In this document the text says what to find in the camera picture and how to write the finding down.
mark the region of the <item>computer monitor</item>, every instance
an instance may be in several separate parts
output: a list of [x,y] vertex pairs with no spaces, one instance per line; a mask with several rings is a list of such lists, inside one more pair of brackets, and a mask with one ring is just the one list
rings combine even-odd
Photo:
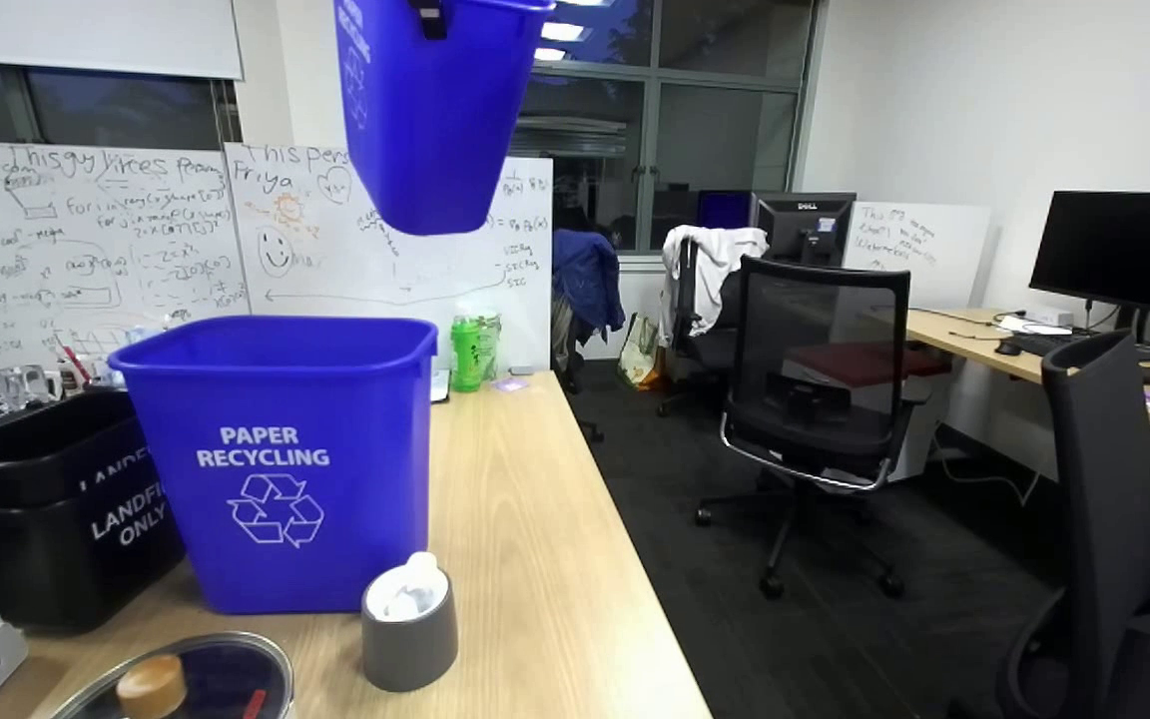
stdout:
[[1150,193],[1053,193],[1031,289],[1150,310]]
[[855,193],[761,197],[754,222],[767,233],[767,258],[844,266]]

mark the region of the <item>ceiling light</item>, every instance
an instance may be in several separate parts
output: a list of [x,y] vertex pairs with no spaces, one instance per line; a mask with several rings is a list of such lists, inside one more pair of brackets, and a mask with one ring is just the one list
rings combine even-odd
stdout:
[[564,47],[534,47],[534,60],[541,65],[561,65],[561,60],[568,60],[568,53]]
[[582,35],[582,24],[544,24],[541,35],[553,44],[574,44]]

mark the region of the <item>recycling symbol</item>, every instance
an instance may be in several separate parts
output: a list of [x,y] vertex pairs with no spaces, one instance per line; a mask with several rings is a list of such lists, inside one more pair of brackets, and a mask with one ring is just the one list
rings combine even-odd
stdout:
[[329,513],[303,486],[309,479],[288,470],[256,470],[245,479],[241,497],[228,501],[228,514],[251,535],[251,543],[303,547],[329,521]]

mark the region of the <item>blue recycling bin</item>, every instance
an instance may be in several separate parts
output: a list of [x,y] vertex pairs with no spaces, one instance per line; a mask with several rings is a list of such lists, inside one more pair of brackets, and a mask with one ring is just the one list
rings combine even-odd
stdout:
[[214,611],[355,611],[428,547],[432,354],[421,318],[222,314],[107,361]]
[[476,233],[553,0],[337,0],[345,127],[379,216],[413,236]]

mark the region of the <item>whiteboard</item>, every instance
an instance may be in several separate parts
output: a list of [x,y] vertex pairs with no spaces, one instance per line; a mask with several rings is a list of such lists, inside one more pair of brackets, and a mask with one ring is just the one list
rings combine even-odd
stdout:
[[247,310],[222,152],[0,143],[0,366]]
[[906,266],[911,309],[974,309],[992,213],[972,202],[855,202],[846,266]]
[[416,314],[441,325],[441,349],[457,310],[500,310],[500,366],[553,365],[553,159],[508,159],[480,233],[403,236],[348,152],[228,143],[226,156],[251,310]]

